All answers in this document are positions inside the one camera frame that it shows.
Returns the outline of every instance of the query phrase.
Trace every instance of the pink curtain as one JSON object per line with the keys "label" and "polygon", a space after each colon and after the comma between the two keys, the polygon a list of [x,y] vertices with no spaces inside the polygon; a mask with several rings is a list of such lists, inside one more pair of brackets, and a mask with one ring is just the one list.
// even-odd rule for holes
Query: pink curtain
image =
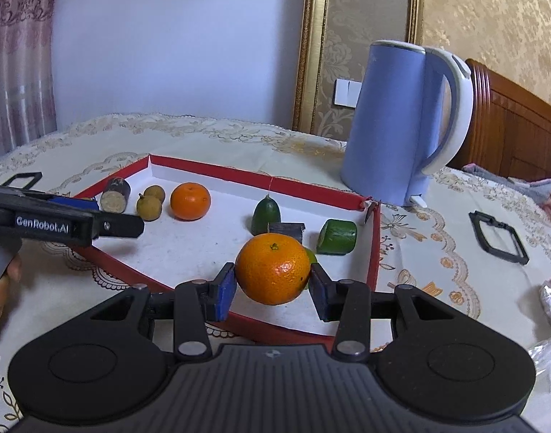
{"label": "pink curtain", "polygon": [[0,0],[0,156],[57,129],[54,0]]}

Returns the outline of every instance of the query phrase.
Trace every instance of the red box rim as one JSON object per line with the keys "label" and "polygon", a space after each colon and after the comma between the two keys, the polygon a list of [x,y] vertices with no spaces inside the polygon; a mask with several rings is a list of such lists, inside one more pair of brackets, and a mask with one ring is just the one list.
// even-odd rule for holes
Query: red box rim
{"label": "red box rim", "polygon": [[[229,180],[240,184],[250,185],[266,191],[279,192],[289,196],[304,198],[313,202],[326,205],[337,206],[338,208],[348,210],[364,210],[366,198],[353,192],[339,191],[337,189],[326,188],[325,186],[307,184],[293,179],[269,176],[258,172],[243,171],[226,166],[209,165],[207,163],[198,163],[185,159],[172,158],[167,156],[148,156],[132,163],[129,166],[120,169],[108,177],[100,180],[98,183],[85,189],[75,196],[75,198],[95,197],[107,185],[107,182],[113,177],[127,178],[133,174],[146,169],[149,162],[153,165],[165,166],[174,169],[181,169],[196,174],[207,175],[219,179]],[[379,269],[379,251],[380,251],[380,205],[372,202],[368,208],[366,219],[372,218],[372,246],[369,260],[369,269],[366,283],[375,290],[377,283],[377,272]],[[73,250],[83,256],[90,262],[104,269],[128,285],[136,283],[145,283],[153,293],[171,291],[173,288],[163,285],[149,276],[128,267],[124,263],[106,254],[102,250],[90,246],[88,248],[74,247]],[[311,334],[294,329],[288,329],[278,325],[258,321],[247,316],[229,313],[225,322],[214,323],[213,325],[230,331],[241,337],[269,345],[293,345],[293,344],[324,344],[331,349],[333,337],[329,335]]]}

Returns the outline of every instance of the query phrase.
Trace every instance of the wooden headboard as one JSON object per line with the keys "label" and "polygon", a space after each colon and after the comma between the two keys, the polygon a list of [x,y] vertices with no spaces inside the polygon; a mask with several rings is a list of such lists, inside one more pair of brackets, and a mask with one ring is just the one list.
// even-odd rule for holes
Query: wooden headboard
{"label": "wooden headboard", "polygon": [[504,177],[551,178],[551,106],[475,60],[472,123],[450,162],[460,169],[476,163]]}

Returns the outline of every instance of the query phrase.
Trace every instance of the damask wallpaper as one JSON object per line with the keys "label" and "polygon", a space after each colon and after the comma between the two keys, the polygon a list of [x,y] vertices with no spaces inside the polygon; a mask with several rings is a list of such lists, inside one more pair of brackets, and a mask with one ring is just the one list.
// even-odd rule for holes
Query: damask wallpaper
{"label": "damask wallpaper", "polygon": [[423,43],[476,59],[551,105],[551,0],[425,0]]}
{"label": "damask wallpaper", "polygon": [[354,110],[334,105],[335,80],[361,81],[370,44],[404,40],[406,24],[407,0],[329,0],[314,134],[347,139]]}

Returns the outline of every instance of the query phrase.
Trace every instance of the white wall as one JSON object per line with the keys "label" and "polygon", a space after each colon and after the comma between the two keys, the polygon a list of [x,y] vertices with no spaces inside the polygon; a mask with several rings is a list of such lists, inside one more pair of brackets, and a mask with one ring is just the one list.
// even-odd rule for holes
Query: white wall
{"label": "white wall", "polygon": [[291,127],[303,0],[56,0],[59,129],[113,112]]}

